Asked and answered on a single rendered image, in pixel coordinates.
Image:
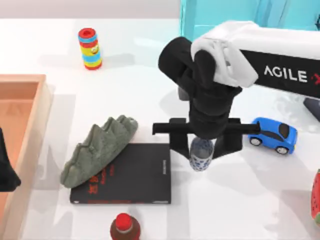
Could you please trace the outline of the blue and white patterned bottle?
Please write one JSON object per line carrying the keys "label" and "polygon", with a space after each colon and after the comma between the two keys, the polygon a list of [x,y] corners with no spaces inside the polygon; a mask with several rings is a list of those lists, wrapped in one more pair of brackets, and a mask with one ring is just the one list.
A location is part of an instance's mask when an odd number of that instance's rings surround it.
{"label": "blue and white patterned bottle", "polygon": [[214,144],[211,140],[195,137],[189,149],[189,164],[196,172],[205,171],[212,159]]}

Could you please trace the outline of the blue toy car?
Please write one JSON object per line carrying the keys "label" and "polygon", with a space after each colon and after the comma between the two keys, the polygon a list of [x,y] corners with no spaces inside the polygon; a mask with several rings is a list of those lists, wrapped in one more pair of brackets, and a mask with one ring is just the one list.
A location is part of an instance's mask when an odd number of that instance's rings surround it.
{"label": "blue toy car", "polygon": [[295,151],[298,139],[298,130],[295,127],[266,117],[257,117],[252,124],[259,124],[260,133],[248,135],[251,145],[274,149],[280,155],[292,154]]}

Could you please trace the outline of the black book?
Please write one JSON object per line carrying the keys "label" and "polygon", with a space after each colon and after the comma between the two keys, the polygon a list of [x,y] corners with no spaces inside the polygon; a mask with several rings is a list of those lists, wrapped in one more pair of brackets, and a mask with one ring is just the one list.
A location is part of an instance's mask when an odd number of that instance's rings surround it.
{"label": "black book", "polygon": [[72,204],[170,204],[167,143],[130,143],[102,171],[70,191]]}

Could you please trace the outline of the dark grey flat object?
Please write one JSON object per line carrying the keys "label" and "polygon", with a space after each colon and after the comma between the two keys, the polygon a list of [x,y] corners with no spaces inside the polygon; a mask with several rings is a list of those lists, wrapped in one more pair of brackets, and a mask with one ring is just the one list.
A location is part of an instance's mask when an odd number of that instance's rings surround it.
{"label": "dark grey flat object", "polygon": [[306,97],[303,105],[320,122],[320,100]]}

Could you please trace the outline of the brown bottle with red cap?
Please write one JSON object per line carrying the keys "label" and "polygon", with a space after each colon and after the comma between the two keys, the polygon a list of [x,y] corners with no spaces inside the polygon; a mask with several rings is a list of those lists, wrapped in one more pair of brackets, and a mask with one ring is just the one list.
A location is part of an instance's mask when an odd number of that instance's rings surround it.
{"label": "brown bottle with red cap", "polygon": [[127,214],[120,213],[110,226],[112,240],[140,240],[141,226],[138,220]]}

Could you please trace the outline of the red watermelon slice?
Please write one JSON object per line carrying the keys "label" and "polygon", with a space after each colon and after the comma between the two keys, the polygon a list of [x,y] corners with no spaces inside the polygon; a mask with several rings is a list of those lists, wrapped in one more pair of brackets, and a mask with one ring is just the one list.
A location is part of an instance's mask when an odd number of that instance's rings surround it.
{"label": "red watermelon slice", "polygon": [[320,169],[315,174],[311,190],[311,217],[320,225]]}

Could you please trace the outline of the light blue rack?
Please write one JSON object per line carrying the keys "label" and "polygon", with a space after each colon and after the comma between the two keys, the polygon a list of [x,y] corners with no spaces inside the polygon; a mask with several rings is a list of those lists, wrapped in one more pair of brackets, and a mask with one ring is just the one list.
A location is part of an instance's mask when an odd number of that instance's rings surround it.
{"label": "light blue rack", "polygon": [[180,0],[180,35],[194,40],[225,21],[320,31],[320,0]]}

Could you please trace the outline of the stack of coloured rings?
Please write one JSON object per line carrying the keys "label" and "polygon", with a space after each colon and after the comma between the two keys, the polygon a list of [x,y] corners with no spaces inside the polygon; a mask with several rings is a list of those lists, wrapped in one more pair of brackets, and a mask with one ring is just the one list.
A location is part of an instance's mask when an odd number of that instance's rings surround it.
{"label": "stack of coloured rings", "polygon": [[102,57],[96,31],[91,27],[78,32],[78,41],[83,64],[88,70],[97,70],[102,66]]}

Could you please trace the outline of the shallow salmon-coloured box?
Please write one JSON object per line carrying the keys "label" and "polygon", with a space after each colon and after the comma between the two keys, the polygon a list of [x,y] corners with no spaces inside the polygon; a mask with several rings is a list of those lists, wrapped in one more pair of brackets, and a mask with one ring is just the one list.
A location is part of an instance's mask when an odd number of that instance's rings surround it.
{"label": "shallow salmon-coloured box", "polygon": [[0,74],[0,128],[21,179],[15,191],[0,193],[0,240],[21,240],[52,98],[44,74]]}

